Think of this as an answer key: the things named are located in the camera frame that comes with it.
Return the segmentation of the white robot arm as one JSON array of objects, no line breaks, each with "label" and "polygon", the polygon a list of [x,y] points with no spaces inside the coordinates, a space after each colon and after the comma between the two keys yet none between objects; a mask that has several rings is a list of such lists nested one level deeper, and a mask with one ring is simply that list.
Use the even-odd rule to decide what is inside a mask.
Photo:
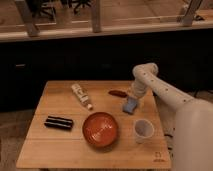
[{"label": "white robot arm", "polygon": [[157,77],[155,63],[136,65],[131,95],[150,88],[175,111],[171,171],[213,171],[213,103],[195,98]]}]

